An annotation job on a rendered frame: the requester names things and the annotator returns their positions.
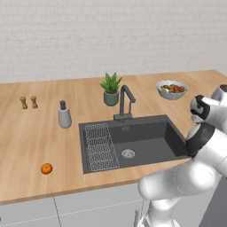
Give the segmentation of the dark grey sink faucet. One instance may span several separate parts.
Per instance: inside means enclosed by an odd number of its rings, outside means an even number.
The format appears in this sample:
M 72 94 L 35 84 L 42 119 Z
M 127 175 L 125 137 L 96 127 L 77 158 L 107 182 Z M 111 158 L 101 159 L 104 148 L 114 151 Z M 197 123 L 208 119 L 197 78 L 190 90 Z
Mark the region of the dark grey sink faucet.
M 124 94 L 127 94 L 129 98 L 129 112 L 124 113 Z M 118 121 L 119 123 L 124 123 L 125 120 L 131 120 L 132 119 L 132 113 L 131 113 L 131 104 L 135 103 L 136 99 L 134 95 L 131 93 L 129 87 L 127 85 L 121 86 L 121 98 L 120 98 L 120 113 L 115 114 L 113 116 L 113 119 L 115 121 Z

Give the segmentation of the round metal sink drain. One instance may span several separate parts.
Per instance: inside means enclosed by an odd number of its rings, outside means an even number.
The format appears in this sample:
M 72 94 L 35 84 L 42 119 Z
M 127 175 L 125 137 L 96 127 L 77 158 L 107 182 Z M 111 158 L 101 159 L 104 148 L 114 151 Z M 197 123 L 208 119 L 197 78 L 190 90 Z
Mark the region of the round metal sink drain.
M 131 149 L 125 149 L 121 152 L 121 155 L 126 159 L 132 159 L 136 154 Z

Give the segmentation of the dark grey sink basin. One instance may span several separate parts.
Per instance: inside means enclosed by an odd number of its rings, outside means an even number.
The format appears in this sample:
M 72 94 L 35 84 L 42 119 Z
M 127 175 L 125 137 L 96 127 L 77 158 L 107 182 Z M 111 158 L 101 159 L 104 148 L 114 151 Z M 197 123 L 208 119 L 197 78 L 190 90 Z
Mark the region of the dark grey sink basin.
M 120 164 L 118 168 L 182 160 L 187 157 L 184 136 L 166 115 L 138 117 L 124 123 L 87 122 L 79 125 L 82 168 L 85 174 L 95 173 L 90 169 L 85 127 L 102 123 L 106 123 L 109 128 Z M 125 149 L 133 150 L 136 155 L 132 159 L 124 158 L 121 152 Z

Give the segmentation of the orange tangerine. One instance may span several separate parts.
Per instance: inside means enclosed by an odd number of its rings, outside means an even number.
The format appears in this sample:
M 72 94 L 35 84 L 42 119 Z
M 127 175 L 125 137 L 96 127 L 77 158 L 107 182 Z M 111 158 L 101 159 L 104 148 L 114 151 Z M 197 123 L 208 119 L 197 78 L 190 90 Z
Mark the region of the orange tangerine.
M 41 172 L 44 174 L 44 175 L 48 175 L 52 172 L 52 165 L 50 163 L 44 163 L 42 166 L 41 166 Z

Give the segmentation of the green plant in grey pot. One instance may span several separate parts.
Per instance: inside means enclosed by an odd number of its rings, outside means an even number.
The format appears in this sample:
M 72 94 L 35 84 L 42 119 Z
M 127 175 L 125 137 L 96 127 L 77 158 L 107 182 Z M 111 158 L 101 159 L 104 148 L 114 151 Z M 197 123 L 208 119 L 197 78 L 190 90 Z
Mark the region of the green plant in grey pot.
M 117 78 L 117 74 L 110 76 L 106 74 L 106 80 L 100 85 L 104 89 L 104 103 L 107 106 L 115 106 L 119 102 L 119 83 L 121 78 Z

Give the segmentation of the grey soap dispenser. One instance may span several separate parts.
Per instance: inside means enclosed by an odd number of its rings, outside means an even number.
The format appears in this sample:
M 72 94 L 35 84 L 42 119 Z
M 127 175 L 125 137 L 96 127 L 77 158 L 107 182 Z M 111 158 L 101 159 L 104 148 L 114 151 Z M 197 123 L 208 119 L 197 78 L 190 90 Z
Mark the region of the grey soap dispenser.
M 65 100 L 60 101 L 59 106 L 59 126 L 67 129 L 72 125 L 71 114 Z

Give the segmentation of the grey bowl of fruit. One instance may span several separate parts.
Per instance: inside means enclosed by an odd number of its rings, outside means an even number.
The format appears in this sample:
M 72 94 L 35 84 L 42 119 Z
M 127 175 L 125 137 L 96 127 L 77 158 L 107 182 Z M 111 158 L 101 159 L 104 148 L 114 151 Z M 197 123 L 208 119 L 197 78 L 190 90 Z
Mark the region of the grey bowl of fruit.
M 188 90 L 187 86 L 177 81 L 160 81 L 156 83 L 159 94 L 168 100 L 178 100 Z

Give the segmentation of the light grey cupboard front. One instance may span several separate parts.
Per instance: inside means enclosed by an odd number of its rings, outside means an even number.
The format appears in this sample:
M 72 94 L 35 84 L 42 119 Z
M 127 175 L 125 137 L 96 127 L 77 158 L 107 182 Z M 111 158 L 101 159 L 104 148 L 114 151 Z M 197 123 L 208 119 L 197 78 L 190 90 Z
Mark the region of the light grey cupboard front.
M 137 227 L 149 202 L 137 184 L 55 197 L 61 227 Z
M 0 206 L 0 227 L 60 227 L 53 198 Z

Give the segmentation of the dark grey appliance front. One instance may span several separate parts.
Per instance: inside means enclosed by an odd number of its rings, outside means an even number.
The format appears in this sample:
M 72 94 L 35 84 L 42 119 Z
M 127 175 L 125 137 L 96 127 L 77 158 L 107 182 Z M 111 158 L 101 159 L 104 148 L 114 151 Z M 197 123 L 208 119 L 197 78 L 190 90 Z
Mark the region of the dark grey appliance front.
M 227 227 L 227 178 L 217 185 L 199 227 Z

